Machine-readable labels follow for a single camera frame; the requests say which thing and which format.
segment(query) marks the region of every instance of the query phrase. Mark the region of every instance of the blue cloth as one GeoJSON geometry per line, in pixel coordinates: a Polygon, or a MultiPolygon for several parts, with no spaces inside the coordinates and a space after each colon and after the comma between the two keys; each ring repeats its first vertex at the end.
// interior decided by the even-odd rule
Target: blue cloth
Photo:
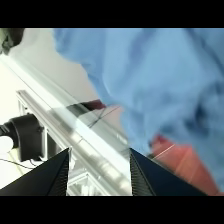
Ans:
{"type": "Polygon", "coordinates": [[[103,103],[124,107],[135,150],[148,154],[158,134],[191,144],[224,191],[224,29],[55,28],[54,37],[103,103]]]}

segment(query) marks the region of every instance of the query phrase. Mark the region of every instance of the dark green object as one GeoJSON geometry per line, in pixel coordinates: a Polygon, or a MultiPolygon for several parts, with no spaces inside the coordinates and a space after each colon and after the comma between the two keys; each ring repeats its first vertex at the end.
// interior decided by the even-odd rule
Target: dark green object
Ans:
{"type": "Polygon", "coordinates": [[[0,28],[0,54],[9,54],[10,49],[20,44],[25,28],[0,28]]]}

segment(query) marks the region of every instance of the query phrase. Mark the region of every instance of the blue fabric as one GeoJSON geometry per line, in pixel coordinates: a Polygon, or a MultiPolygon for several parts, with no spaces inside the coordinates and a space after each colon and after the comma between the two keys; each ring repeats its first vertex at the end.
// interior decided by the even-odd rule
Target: blue fabric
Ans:
{"type": "Polygon", "coordinates": [[[224,29],[56,28],[54,36],[103,103],[124,107],[135,150],[148,154],[158,134],[192,144],[224,191],[224,29]]]}

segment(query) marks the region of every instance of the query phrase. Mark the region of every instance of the blue shirt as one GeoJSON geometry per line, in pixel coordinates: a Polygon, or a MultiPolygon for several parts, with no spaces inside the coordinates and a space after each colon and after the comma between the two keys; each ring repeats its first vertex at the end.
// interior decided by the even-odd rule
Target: blue shirt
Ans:
{"type": "Polygon", "coordinates": [[[146,155],[158,134],[191,144],[224,191],[224,29],[55,28],[54,37],[102,102],[125,109],[131,147],[146,155]]]}

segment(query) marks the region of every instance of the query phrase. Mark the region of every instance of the red object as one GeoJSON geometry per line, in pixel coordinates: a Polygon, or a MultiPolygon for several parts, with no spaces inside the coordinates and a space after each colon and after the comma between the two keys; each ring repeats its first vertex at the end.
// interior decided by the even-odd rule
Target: red object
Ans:
{"type": "Polygon", "coordinates": [[[169,168],[177,176],[210,196],[220,196],[210,173],[191,146],[177,145],[163,137],[156,137],[152,143],[154,159],[169,168]]]}

